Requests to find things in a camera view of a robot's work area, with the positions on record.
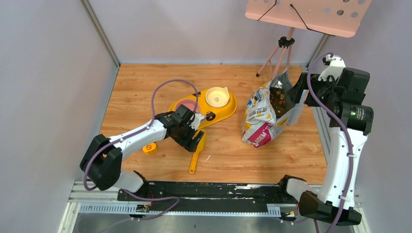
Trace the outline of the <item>yellow plastic scoop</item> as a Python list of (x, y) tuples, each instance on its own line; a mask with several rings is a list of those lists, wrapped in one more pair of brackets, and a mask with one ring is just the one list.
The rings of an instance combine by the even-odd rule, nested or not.
[(200, 153), (205, 149), (207, 135), (203, 131), (199, 131), (196, 136), (201, 135), (196, 151), (193, 153), (192, 160), (189, 166), (189, 174), (194, 174)]

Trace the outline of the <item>pet food bag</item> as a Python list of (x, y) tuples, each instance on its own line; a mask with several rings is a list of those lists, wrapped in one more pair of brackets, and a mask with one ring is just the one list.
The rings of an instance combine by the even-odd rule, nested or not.
[(293, 115), (295, 103), (288, 70), (264, 83), (250, 96), (245, 108), (242, 141), (261, 147), (278, 137)]

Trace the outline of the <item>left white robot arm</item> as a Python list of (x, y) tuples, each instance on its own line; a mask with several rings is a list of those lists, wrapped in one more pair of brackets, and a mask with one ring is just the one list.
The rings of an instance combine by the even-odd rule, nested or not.
[(149, 194), (147, 180), (137, 171), (123, 170), (122, 162), (137, 150), (169, 137), (188, 152), (195, 152), (205, 136), (199, 129), (205, 118), (180, 105), (126, 133), (112, 137), (99, 134), (92, 139), (79, 167), (97, 189), (116, 187), (130, 191), (136, 200), (144, 200)]

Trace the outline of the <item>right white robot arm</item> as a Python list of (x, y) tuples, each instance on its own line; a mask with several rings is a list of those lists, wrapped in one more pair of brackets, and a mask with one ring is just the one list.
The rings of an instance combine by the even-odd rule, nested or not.
[(288, 91), (294, 102), (307, 90), (305, 104), (326, 110), (330, 119), (329, 162), (319, 190), (304, 179), (285, 175), (279, 182), (278, 198), (296, 200), (299, 213), (311, 219), (337, 226), (361, 223), (362, 215), (354, 209), (354, 184), (362, 149), (371, 132), (374, 111), (362, 104), (370, 80), (366, 71), (344, 68), (339, 75), (302, 73)]

